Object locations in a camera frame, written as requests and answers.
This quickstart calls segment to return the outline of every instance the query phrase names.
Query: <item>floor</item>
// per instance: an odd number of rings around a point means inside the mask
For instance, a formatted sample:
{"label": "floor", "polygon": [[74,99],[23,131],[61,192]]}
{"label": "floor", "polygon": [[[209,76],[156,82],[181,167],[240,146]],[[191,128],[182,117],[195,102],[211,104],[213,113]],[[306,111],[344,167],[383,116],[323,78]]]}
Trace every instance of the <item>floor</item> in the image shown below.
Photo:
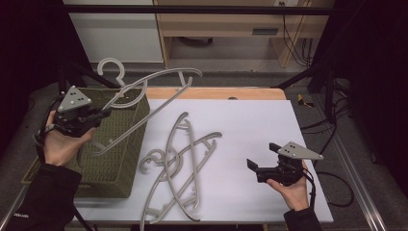
{"label": "floor", "polygon": [[[233,52],[231,46],[238,47]],[[193,81],[197,87],[263,87],[276,86],[304,69],[295,62],[286,69],[279,68],[276,58],[267,39],[256,38],[214,38],[210,45],[185,43],[177,39],[173,49],[169,67],[196,67],[204,72],[204,77]],[[140,78],[146,71],[143,68],[129,73],[130,78]],[[156,86],[173,86],[174,79],[152,82]],[[309,94],[306,90],[308,79],[302,80],[285,90],[286,96],[293,103],[299,127],[314,124],[324,119],[321,105],[323,93]],[[30,98],[31,108],[21,123],[13,141],[0,162],[0,216],[3,217],[12,206],[15,196],[21,189],[19,183],[24,172],[36,157],[31,134],[38,129],[44,108],[50,102],[50,94],[57,93],[56,86],[51,85],[34,92]],[[298,96],[303,96],[306,104],[298,103]],[[335,100],[344,96],[335,93]],[[353,119],[353,112],[348,109],[348,98],[341,100],[337,107],[344,110],[338,114],[337,129],[333,140],[327,145],[323,155],[324,162],[316,165],[321,173],[319,180],[329,201],[334,222],[323,224],[324,230],[408,230],[408,200],[399,190],[388,170],[371,161],[370,152],[362,138],[359,127]],[[321,151],[333,131],[330,123],[322,123],[313,129],[303,130],[303,137],[308,148]],[[350,162],[367,191],[369,200],[362,198],[358,192],[355,199],[347,207],[333,204],[347,204],[351,194],[344,182],[330,174],[352,182],[347,167],[342,160],[342,152],[346,152]],[[373,227],[368,223],[367,202],[372,202],[379,217],[379,225],[386,228]],[[286,230],[283,223],[271,224],[268,230]]]}

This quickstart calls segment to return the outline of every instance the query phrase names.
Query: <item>black horizontal bar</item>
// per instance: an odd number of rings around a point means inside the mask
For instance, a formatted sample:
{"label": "black horizontal bar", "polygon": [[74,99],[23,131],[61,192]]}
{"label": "black horizontal bar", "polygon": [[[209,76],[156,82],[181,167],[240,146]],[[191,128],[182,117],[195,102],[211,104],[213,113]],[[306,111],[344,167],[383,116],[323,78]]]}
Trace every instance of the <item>black horizontal bar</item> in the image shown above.
{"label": "black horizontal bar", "polygon": [[211,13],[211,14],[284,14],[332,15],[350,10],[306,7],[247,7],[247,6],[146,6],[146,5],[46,5],[68,13]]}

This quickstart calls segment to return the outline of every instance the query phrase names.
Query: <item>storage crate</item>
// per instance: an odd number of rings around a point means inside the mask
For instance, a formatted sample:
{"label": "storage crate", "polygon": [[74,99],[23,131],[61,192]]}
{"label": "storage crate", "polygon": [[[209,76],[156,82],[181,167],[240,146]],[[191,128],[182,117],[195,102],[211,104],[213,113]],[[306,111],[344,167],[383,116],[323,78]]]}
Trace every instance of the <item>storage crate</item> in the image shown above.
{"label": "storage crate", "polygon": [[[117,90],[106,89],[80,90],[92,99],[92,105],[96,107],[105,105],[117,93]],[[139,94],[140,90],[128,90],[117,103],[130,102]],[[146,96],[137,105],[130,108],[113,109],[111,116],[102,120],[101,126],[94,134],[94,139],[107,145],[109,140],[115,140],[147,116],[149,112]],[[80,172],[83,176],[75,194],[76,197],[126,198],[130,196],[146,125],[147,123],[144,123],[102,156],[90,156],[90,153],[98,150],[93,145],[86,144],[83,147],[78,158],[66,166]],[[25,174],[22,183],[31,183],[38,168],[39,161],[35,160]]]}

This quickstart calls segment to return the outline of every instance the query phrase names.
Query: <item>gray floor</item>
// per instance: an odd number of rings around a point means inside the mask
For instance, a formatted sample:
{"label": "gray floor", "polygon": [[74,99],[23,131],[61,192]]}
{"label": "gray floor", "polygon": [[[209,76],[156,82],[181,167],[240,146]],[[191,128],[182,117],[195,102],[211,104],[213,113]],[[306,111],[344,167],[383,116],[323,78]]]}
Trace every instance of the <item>gray floor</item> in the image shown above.
{"label": "gray floor", "polygon": [[[239,49],[228,53],[232,44]],[[204,77],[194,79],[194,86],[203,87],[265,87],[275,86],[282,81],[294,76],[303,67],[296,66],[293,62],[286,69],[280,69],[273,55],[267,39],[240,38],[215,38],[210,46],[189,46],[179,40],[174,41],[170,67],[197,67],[204,71]],[[129,76],[141,77],[144,71],[139,69]],[[152,82],[157,86],[174,86],[173,77]],[[298,105],[297,96],[302,93],[307,101],[321,100],[322,95],[309,95],[304,88],[309,80],[301,81],[285,90],[286,96],[293,102],[299,126],[305,126],[323,119],[318,107]],[[36,150],[31,140],[31,135],[39,127],[43,112],[57,93],[57,86],[51,85],[34,92],[30,102],[31,110],[25,115],[13,141],[0,161],[0,216],[6,214],[21,189],[19,181],[30,163],[36,157]],[[388,170],[373,164],[370,152],[361,137],[361,133],[352,118],[352,112],[346,111],[338,119],[336,135],[341,139],[344,147],[356,166],[370,198],[378,210],[388,230],[408,230],[408,200],[402,194]],[[311,131],[326,129],[326,124]],[[315,151],[320,151],[329,138],[329,131],[317,134],[304,134],[307,146]],[[346,178],[344,168],[339,160],[339,151],[334,141],[330,142],[324,151],[325,160],[318,163],[317,171],[327,171]],[[320,175],[324,193],[333,203],[346,203],[350,198],[345,185],[326,175]],[[367,218],[361,209],[361,201],[355,200],[349,207],[339,208],[330,205],[334,222],[323,224],[324,230],[371,230]],[[285,230],[282,223],[269,226],[269,230]]]}

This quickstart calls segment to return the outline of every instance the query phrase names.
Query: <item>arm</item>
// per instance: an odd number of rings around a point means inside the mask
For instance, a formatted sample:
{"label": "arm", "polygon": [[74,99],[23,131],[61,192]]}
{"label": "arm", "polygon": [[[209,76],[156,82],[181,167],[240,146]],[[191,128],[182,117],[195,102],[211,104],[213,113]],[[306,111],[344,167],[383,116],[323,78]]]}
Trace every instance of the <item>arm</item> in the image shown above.
{"label": "arm", "polygon": [[284,215],[285,222],[290,231],[321,230],[315,211],[309,208],[307,197],[306,178],[302,177],[295,184],[285,187],[278,182],[268,179],[267,183],[282,194],[289,209]]}
{"label": "arm", "polygon": [[[51,124],[53,116],[51,113],[47,124]],[[64,166],[92,138],[94,130],[90,129],[81,138],[66,137],[58,131],[46,135],[45,164],[39,168],[6,230],[64,230],[72,221],[73,198],[82,176]]]}

